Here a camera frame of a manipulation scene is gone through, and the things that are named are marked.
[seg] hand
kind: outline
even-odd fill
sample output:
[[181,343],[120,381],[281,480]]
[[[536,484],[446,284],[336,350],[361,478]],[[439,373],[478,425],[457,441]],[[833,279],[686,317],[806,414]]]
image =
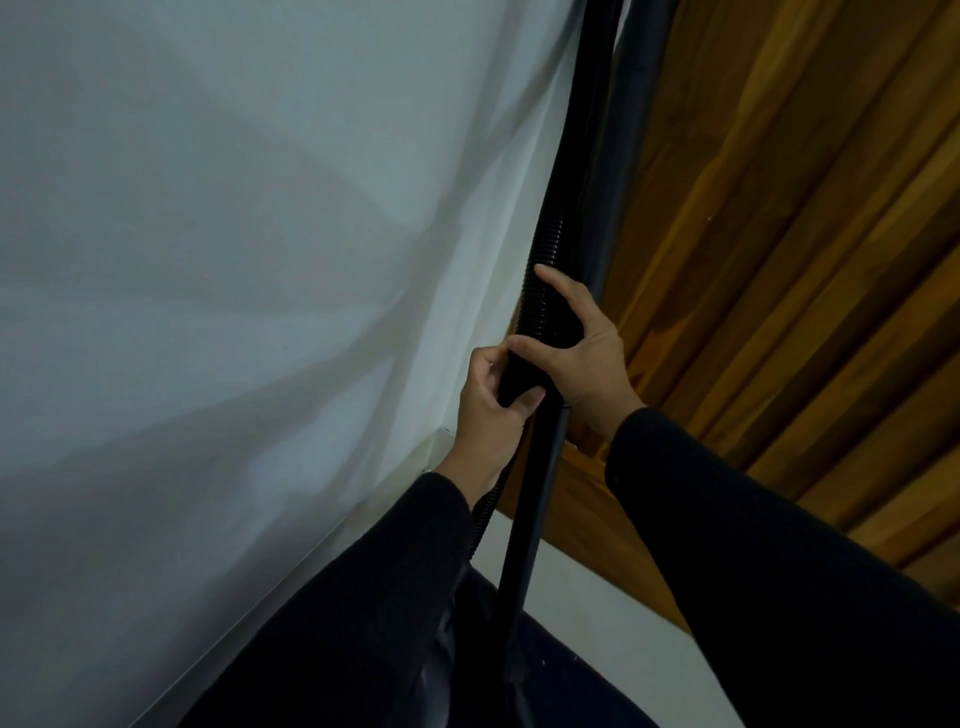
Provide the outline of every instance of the hand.
[[460,391],[457,436],[450,454],[434,469],[460,489],[470,508],[507,467],[520,444],[523,423],[546,394],[543,387],[534,387],[501,407],[496,392],[507,356],[506,344],[473,350],[467,383]]
[[545,265],[534,271],[570,304],[584,325],[584,338],[571,349],[553,349],[529,336],[514,335],[507,337],[507,347],[547,372],[590,427],[612,440],[627,415],[646,406],[627,377],[616,326],[582,283]]

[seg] person's left arm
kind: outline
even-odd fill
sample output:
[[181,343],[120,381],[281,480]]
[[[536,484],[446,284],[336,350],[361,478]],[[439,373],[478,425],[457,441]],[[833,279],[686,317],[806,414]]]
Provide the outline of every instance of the person's left arm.
[[457,586],[470,509],[513,456],[543,390],[496,402],[503,345],[470,358],[453,449],[360,540],[300,589],[182,725],[384,725],[404,708]]

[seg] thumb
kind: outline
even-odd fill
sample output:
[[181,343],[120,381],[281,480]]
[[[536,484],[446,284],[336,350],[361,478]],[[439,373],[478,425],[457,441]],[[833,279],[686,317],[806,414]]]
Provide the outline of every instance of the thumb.
[[522,336],[516,333],[507,337],[506,344],[507,349],[511,352],[553,376],[550,370],[556,361],[558,350],[548,347],[543,342],[530,336]]
[[516,412],[524,422],[534,413],[534,410],[540,405],[543,401],[543,397],[546,395],[546,390],[543,387],[534,387],[533,389],[528,389],[522,395],[517,397],[514,400],[514,403],[511,404],[507,409],[511,409]]

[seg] baseboard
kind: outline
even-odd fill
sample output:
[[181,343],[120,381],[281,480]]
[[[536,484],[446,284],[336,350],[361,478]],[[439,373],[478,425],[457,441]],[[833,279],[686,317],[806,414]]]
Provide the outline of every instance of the baseboard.
[[177,725],[190,706],[213,684],[217,676],[276,610],[324,566],[366,533],[367,529],[390,509],[417,475],[443,460],[452,444],[453,435],[447,430],[438,429],[426,437],[377,485],[370,497],[358,504],[340,525],[314,546],[287,576],[135,720],[131,728],[166,728]]

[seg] black corrugated tube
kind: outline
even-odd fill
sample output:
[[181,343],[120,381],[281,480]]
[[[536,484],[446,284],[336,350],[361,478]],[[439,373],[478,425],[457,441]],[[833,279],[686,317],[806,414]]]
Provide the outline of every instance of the black corrugated tube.
[[[573,270],[578,262],[580,242],[578,215],[604,118],[621,6],[622,0],[588,0],[584,10],[564,131],[527,258],[516,332],[551,346],[572,346],[581,338],[582,331],[559,294],[534,274],[534,266],[543,263],[579,277],[578,271]],[[552,382],[541,370],[512,356],[501,381],[500,403],[509,405],[517,395],[536,384],[547,387],[547,400],[556,398],[556,392],[551,391]],[[543,421],[545,414],[543,411],[537,417],[540,428],[549,426]],[[512,466],[513,463],[504,469],[493,490],[481,498],[473,510],[475,531],[471,556],[487,529]]]

